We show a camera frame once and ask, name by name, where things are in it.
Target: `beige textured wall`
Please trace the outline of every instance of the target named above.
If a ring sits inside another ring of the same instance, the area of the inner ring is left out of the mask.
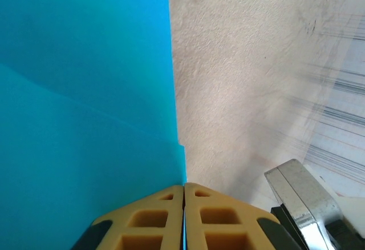
[[[188,178],[269,209],[263,173],[304,158],[364,0],[171,0]]]

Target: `silver metal part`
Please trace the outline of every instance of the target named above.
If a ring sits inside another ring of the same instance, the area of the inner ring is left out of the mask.
[[[310,250],[335,250],[325,225],[342,219],[336,201],[297,160],[265,173],[278,202],[285,205]]]

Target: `black plastic part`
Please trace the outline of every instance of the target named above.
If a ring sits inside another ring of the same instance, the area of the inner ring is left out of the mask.
[[[295,242],[300,246],[302,250],[308,250],[308,246],[302,233],[297,227],[294,219],[291,217],[289,211],[286,209],[285,205],[280,205],[278,207],[273,207],[271,209],[271,214],[273,214],[280,223],[285,227],[290,236],[295,240]]]
[[[364,242],[351,232],[349,227],[342,221],[337,220],[326,225],[327,232],[335,240],[341,250],[363,250]]]
[[[300,246],[280,223],[264,217],[257,219],[257,222],[276,250],[301,250]]]
[[[113,221],[104,220],[86,229],[71,250],[96,250],[102,242]]]

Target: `blue plastic sheet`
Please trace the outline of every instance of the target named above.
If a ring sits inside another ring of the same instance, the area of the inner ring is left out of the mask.
[[[0,247],[186,181],[168,0],[0,0]]]

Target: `blue panel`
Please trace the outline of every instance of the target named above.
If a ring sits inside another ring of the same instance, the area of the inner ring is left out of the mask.
[[[168,0],[0,0],[0,248],[186,181]]]

